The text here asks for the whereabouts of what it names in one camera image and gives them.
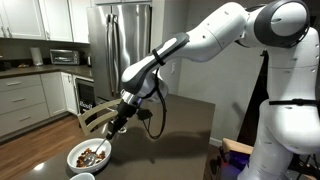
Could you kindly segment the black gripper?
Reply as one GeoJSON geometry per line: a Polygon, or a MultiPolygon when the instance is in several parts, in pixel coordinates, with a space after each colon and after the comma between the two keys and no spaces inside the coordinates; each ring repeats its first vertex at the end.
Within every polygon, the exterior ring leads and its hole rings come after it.
{"type": "Polygon", "coordinates": [[[111,140],[113,136],[126,124],[128,118],[131,118],[137,112],[138,108],[139,106],[137,104],[128,104],[122,100],[117,107],[118,114],[114,125],[108,125],[106,139],[111,140]]]}

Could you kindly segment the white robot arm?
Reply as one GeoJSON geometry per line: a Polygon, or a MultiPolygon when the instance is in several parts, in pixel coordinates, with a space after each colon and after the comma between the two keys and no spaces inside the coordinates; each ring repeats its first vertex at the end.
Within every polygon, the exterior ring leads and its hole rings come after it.
{"type": "Polygon", "coordinates": [[[168,89],[156,74],[174,58],[203,62],[223,90],[243,83],[253,66],[251,48],[266,50],[268,97],[259,106],[258,129],[248,164],[238,180],[281,180],[295,154],[320,150],[316,79],[319,35],[303,0],[275,0],[250,9],[236,2],[217,8],[197,27],[179,33],[122,75],[122,100],[109,131],[115,133],[142,101],[159,102],[168,89]]]}

